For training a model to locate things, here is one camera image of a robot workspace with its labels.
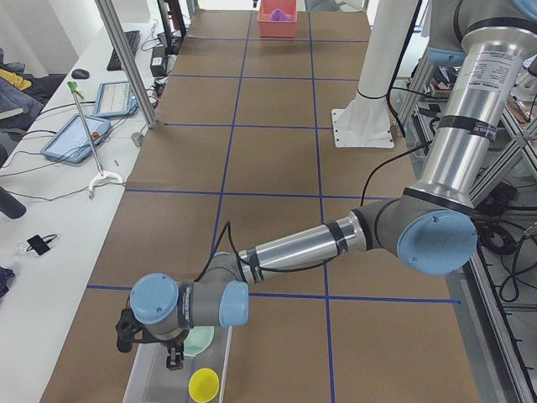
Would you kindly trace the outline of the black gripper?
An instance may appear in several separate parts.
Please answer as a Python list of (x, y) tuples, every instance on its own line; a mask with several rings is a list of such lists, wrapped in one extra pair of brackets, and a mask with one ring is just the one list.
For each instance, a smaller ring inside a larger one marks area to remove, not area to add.
[(185, 339), (186, 331), (182, 331), (176, 337), (162, 342), (167, 348), (166, 368), (168, 370), (183, 369)]

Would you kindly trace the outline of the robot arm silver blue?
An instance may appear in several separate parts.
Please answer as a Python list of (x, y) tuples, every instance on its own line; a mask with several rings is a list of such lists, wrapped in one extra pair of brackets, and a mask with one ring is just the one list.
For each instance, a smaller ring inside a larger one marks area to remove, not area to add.
[(250, 285), (314, 269), (352, 250), (384, 249), (428, 275), (449, 274), (472, 257), (477, 230), (469, 191), (519, 70), (536, 52), (536, 4), (435, 1), (430, 37), (434, 50), (461, 55), (463, 62), (419, 179), (400, 197), (341, 219), (249, 249), (215, 252), (193, 280), (144, 276), (116, 325), (119, 351), (160, 343), (167, 367), (181, 369), (191, 329), (248, 321)]

